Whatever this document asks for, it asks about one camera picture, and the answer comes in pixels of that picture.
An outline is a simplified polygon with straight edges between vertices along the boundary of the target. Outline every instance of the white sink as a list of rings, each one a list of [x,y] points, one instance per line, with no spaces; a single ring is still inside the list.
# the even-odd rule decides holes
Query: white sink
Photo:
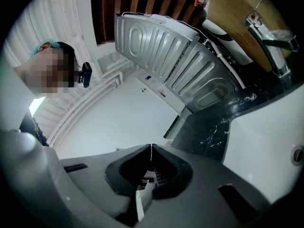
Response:
[[[224,165],[274,202],[291,191],[302,169],[291,161],[304,146],[304,85],[231,122]]]

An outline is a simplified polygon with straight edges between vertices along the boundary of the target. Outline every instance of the teal hair cap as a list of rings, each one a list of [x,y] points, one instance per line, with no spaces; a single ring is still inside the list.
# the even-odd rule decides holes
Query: teal hair cap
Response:
[[[46,39],[46,40],[44,40],[44,41],[41,41],[41,42],[38,44],[38,46],[35,47],[35,49],[31,52],[31,54],[29,55],[29,57],[32,57],[32,56],[34,56],[35,54],[37,54],[37,53],[39,52],[39,51],[38,51],[39,47],[41,47],[41,46],[42,46],[44,43],[46,43],[46,42],[51,43],[51,47],[52,47],[52,48],[61,48],[60,45],[59,45],[57,42],[53,41],[52,39]]]

